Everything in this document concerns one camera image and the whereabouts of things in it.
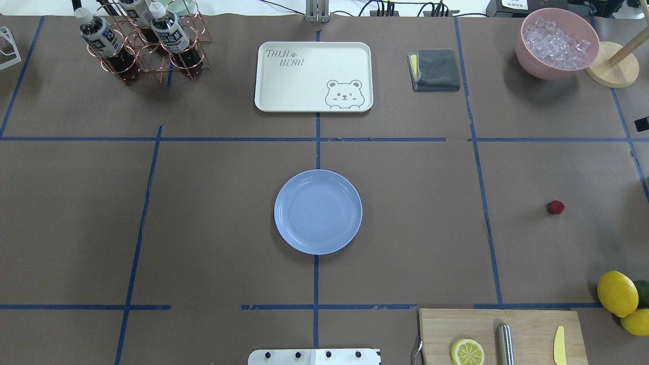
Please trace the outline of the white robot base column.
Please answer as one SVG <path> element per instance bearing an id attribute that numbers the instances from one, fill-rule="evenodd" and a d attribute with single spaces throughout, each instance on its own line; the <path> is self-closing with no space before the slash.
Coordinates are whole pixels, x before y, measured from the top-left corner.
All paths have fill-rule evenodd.
<path id="1" fill-rule="evenodd" d="M 381 364 L 379 349 L 258 349 L 248 356 L 248 364 Z"/>

